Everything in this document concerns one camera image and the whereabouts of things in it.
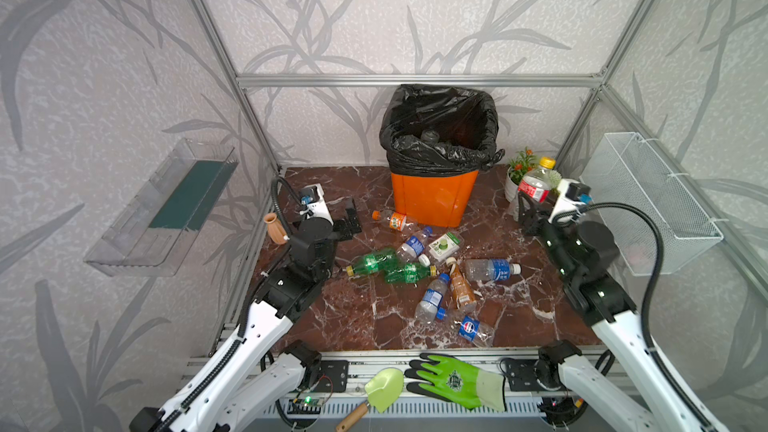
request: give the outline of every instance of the wallpaper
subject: wallpaper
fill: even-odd
[[[611,80],[763,257],[766,15],[768,0],[661,0]],[[578,138],[581,145],[566,158],[573,176],[589,160],[595,139],[621,130],[606,111],[598,106]],[[731,430],[757,432],[768,423],[768,308],[724,247],[662,277],[651,330],[718,418]],[[612,272],[639,303],[647,278],[621,264]]]
[[[599,72],[638,0],[206,2],[238,73],[397,74]],[[383,161],[376,131],[391,94],[274,88],[250,97],[283,163],[365,165]],[[499,142],[546,152],[585,93],[494,96],[525,111],[501,115]]]
[[[186,0],[0,0],[0,89],[0,430],[126,430],[207,352],[269,168]],[[178,273],[84,264],[181,137],[240,164]]]
[[[386,165],[379,143],[394,87],[268,88],[251,103],[281,164]],[[496,102],[497,148],[554,156],[588,94],[577,88],[487,88]]]

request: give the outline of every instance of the green glove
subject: green glove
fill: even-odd
[[[406,377],[427,380],[409,382],[409,392],[455,402],[468,409],[485,405],[501,412],[504,403],[504,376],[476,368],[450,355],[419,355],[424,360],[411,360]]]

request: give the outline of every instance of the yellow bottle cap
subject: yellow bottle cap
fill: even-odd
[[[553,168],[554,159],[550,157],[542,157],[542,160],[538,161],[538,164],[543,168]]]

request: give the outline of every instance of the trash can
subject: trash can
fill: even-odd
[[[456,227],[478,171],[504,157],[496,150],[493,98],[460,87],[401,85],[382,120],[395,209],[420,224]]]

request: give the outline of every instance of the brown marble surface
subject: brown marble surface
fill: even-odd
[[[555,339],[575,344],[599,340],[571,311],[554,267],[543,247],[524,237],[512,216],[505,215],[504,167],[481,172],[458,227],[466,247],[457,258],[507,258],[521,264],[522,273],[500,283],[473,283],[480,306],[476,317],[495,328],[495,347],[541,346]],[[344,197],[356,200],[362,234],[341,242],[337,262],[346,266],[362,254],[387,245],[399,246],[407,237],[371,219],[371,212],[394,208],[386,167],[289,168],[286,178],[295,189],[320,183],[331,216],[343,216]],[[287,204],[287,196],[281,194]],[[288,214],[293,220],[295,214]],[[434,228],[437,235],[444,228]],[[277,246],[267,237],[256,264],[254,281],[274,258]],[[445,265],[438,268],[446,272]],[[296,339],[315,350],[373,350],[473,347],[442,322],[424,325],[413,318],[429,279],[418,284],[387,284],[378,276],[350,279],[341,270],[323,287],[310,310],[276,345],[282,349]]]

